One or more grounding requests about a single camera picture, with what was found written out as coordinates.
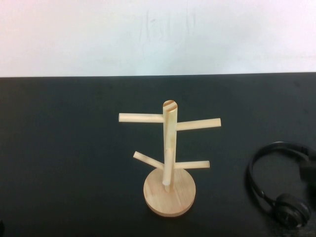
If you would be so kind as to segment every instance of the wooden stand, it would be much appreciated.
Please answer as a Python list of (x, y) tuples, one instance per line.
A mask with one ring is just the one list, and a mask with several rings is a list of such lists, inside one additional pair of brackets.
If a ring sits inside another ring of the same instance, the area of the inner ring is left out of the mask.
[(139, 152), (134, 158), (156, 169), (146, 178), (144, 197), (149, 208), (158, 215), (175, 217), (192, 206), (196, 186), (192, 176), (184, 169), (209, 168), (209, 161), (176, 162), (177, 131), (221, 126), (220, 118), (177, 122), (178, 105), (173, 100), (164, 102), (162, 115), (119, 114), (120, 122), (163, 123), (164, 163)]

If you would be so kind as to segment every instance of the headphone ear cup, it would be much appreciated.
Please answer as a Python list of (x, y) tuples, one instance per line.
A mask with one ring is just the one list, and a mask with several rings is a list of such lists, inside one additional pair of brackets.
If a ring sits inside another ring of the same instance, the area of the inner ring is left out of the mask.
[(311, 217), (308, 205), (290, 194), (277, 197), (275, 212), (278, 220), (291, 228), (306, 225)]

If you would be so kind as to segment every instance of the black tabletop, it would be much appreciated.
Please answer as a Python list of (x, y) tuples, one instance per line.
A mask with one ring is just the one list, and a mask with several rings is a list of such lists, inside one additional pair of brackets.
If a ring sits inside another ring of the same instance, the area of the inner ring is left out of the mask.
[[(163, 161), (159, 123), (119, 123), (119, 113), (161, 114), (175, 100), (178, 121), (221, 118), (222, 127), (179, 131), (177, 161), (197, 194), (183, 216), (153, 214), (143, 184)], [(316, 73), (169, 77), (0, 79), (0, 219), (5, 237), (315, 236), (316, 191), (294, 159), (269, 155), (255, 177), (276, 198), (306, 200), (308, 225), (284, 229), (245, 180), (258, 148), (278, 140), (316, 147)]]

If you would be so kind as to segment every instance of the headphone headband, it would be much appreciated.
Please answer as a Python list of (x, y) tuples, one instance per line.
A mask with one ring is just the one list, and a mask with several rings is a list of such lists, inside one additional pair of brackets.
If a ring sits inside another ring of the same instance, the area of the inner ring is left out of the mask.
[(254, 189), (254, 191), (257, 193), (257, 195), (263, 198), (270, 206), (274, 205), (275, 200), (268, 197), (265, 194), (265, 192), (257, 185), (255, 178), (253, 176), (253, 166), (259, 158), (277, 150), (297, 151), (301, 154), (307, 155), (308, 157), (307, 161), (316, 158), (316, 151), (314, 151), (313, 149), (301, 144), (291, 143), (291, 142), (273, 142), (267, 146), (264, 146), (259, 151), (257, 151), (257, 153), (254, 155), (254, 157), (251, 159), (251, 161), (248, 164), (248, 177), (249, 177), (251, 186)]

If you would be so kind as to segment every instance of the headphones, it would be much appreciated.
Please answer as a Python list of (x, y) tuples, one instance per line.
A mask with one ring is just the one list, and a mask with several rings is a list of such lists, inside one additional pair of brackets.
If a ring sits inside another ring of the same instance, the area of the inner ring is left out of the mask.
[(316, 184), (316, 151), (307, 146), (290, 142), (274, 142), (258, 150), (249, 162), (248, 179), (253, 190), (273, 208), (276, 218), (283, 225), (288, 228), (301, 227), (307, 224), (312, 214), (307, 203), (290, 194), (281, 194), (276, 200), (273, 200), (257, 185), (253, 177), (255, 162), (264, 155), (278, 150), (296, 151), (301, 155), (306, 155), (308, 158), (299, 156), (302, 160), (300, 162), (301, 180), (312, 185)]

